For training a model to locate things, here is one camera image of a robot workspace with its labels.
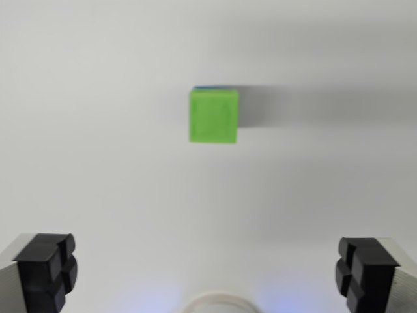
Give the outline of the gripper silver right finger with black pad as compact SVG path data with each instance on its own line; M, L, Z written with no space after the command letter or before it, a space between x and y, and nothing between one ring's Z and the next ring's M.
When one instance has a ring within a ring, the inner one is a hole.
M335 279L350 312L416 312L416 261L390 238L339 241Z

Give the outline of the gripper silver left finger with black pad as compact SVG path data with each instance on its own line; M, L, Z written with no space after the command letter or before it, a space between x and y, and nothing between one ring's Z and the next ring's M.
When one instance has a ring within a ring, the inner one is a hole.
M78 276L71 233L23 233L1 252L1 312L60 312Z

